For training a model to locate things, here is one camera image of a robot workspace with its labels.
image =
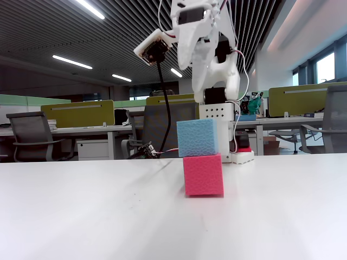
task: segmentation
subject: gray office chair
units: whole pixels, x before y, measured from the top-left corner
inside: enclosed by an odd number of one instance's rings
[[[44,112],[29,112],[7,114],[15,136],[15,161],[59,161],[73,157],[75,140],[72,140],[71,150],[67,156],[60,152],[61,141],[53,140],[47,118]]]
[[[170,104],[171,128],[165,142],[165,151],[178,148],[177,122],[196,119],[196,108],[197,103],[195,102]],[[144,111],[142,140],[123,140],[122,149],[124,158],[128,158],[130,156],[129,146],[132,143],[142,145],[151,141],[154,149],[159,152],[167,126],[168,115],[166,113],[166,105],[146,106]],[[178,151],[164,153],[160,156],[160,158],[178,158]]]
[[[131,124],[132,139],[123,140],[121,143],[122,152],[124,159],[130,156],[130,150],[134,150],[134,153],[138,151],[138,147],[142,146],[142,136],[143,136],[143,122],[144,122],[144,111],[126,111],[129,123]]]
[[[307,146],[307,130],[322,133],[324,146]],[[302,147],[305,153],[347,152],[347,86],[329,86],[326,92],[322,130],[309,125],[300,126]]]
[[[298,129],[292,129],[291,131],[273,131],[269,133],[270,135],[274,135],[275,137],[294,143],[294,154],[298,154],[297,150],[297,143],[301,142],[300,139],[298,139],[299,130]]]

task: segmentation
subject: yellow-green partition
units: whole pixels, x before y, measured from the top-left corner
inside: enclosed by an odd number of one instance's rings
[[[325,107],[328,86],[346,85],[347,82],[322,83],[294,87],[269,89],[270,116],[303,115],[313,113]]]
[[[180,104],[180,103],[192,103],[195,102],[194,94],[182,94],[182,95],[170,95],[168,96],[170,104]],[[151,96],[147,97],[146,104],[152,105],[163,105],[165,104],[164,96]]]
[[[56,120],[57,128],[114,125],[112,100],[47,105],[41,111]]]

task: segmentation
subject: blue foam cube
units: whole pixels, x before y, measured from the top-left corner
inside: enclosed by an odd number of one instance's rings
[[[217,122],[198,119],[177,122],[179,157],[218,154]]]

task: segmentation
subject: foam cube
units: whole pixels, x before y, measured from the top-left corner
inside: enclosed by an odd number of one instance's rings
[[[218,153],[217,122],[212,118],[177,122],[177,137],[179,157]]]
[[[185,194],[223,195],[223,174],[221,154],[184,157]]]

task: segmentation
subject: fluorescent light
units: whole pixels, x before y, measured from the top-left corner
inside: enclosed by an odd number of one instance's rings
[[[128,82],[131,82],[131,80],[130,80],[130,79],[127,79],[126,77],[118,76],[118,75],[116,75],[116,74],[112,74],[112,77],[116,77],[116,78],[118,78],[118,79],[121,79],[121,80],[125,80],[125,81],[128,81]]]
[[[105,19],[105,17],[94,7],[92,7],[90,4],[88,4],[85,0],[76,0],[79,2],[81,5],[83,5],[85,8],[87,8],[90,12],[98,16],[100,19]]]
[[[172,71],[173,73],[175,73],[177,76],[182,77],[182,74],[179,73],[177,70],[171,69],[171,71]]]
[[[68,63],[71,63],[71,64],[75,64],[77,66],[81,66],[81,67],[84,67],[86,69],[92,69],[91,66],[84,65],[84,64],[79,63],[79,62],[71,61],[71,60],[68,60],[67,58],[62,58],[62,57],[59,57],[59,56],[56,56],[56,55],[53,55],[53,58],[55,58],[57,60],[65,61],[65,62],[68,62]]]

